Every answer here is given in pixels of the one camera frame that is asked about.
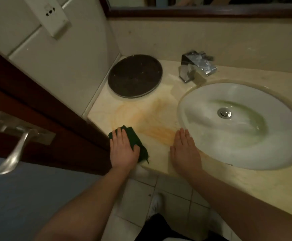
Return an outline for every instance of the faucet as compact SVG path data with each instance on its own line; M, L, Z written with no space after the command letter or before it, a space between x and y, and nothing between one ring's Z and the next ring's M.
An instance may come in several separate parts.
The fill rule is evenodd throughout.
M213 56L207 56L204 51L196 52L194 50L182 55L180 78L184 83L194 80L197 68L202 76L207 77L214 74L217 70L209 61L213 61Z

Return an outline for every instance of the sink drain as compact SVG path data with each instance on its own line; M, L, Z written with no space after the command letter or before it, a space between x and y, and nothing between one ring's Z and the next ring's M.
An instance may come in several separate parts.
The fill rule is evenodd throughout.
M220 108L217 110L217 114L223 119L228 119L232 116L232 112L227 108Z

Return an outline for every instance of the fingers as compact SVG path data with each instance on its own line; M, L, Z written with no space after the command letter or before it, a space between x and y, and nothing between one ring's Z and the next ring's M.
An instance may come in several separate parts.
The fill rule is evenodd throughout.
M181 137L182 145L187 145L188 143L187 143L187 139L185 137L185 132L183 128L180 129L180 137Z
M138 145L134 145L134 155L136 158L139 158L140 147Z
M112 151L113 150L113 141L112 141L112 139L110 139L110 151Z
M128 139L126 130L124 130L124 129L122 130L122 135L123 135L123 143L124 143L124 145L129 145L129 139Z
M122 136L122 129L121 128L117 129L117 144L119 146L123 145L123 136Z
M175 147L171 146L170 147L170 159L174 159L175 158Z
M181 142L181 138L180 138L180 131L177 130L175 133L175 138L174 138L174 146L181 146L182 142Z
M118 146L118 143L117 143L117 135L116 135L115 130L112 131L112 141L113 141L114 148L116 148Z
M195 142L193 138L189 135L189 131L187 129L185 130L185 137L189 146L195 146Z

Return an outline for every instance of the shoe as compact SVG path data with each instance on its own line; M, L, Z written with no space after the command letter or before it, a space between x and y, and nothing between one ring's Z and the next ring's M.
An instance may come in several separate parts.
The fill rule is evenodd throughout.
M153 196L151 206L147 214L147 219L151 216L160 213L164 207L164 196L161 193L157 193Z

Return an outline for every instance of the door handle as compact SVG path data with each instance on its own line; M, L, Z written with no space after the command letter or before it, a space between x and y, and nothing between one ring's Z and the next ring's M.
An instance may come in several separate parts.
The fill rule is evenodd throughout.
M0 165L0 175L11 172L15 169L16 165L19 163L23 149L26 144L34 137L39 136L37 129L25 129L23 127L17 127L17 130L22 131L22 136L15 146L11 154L6 158L6 160Z
M23 149L29 141L38 142L48 146L55 137L55 133L53 132L2 111L0 111L0 132L20 137L14 150L0 165L0 174L6 174L15 169L21 159Z

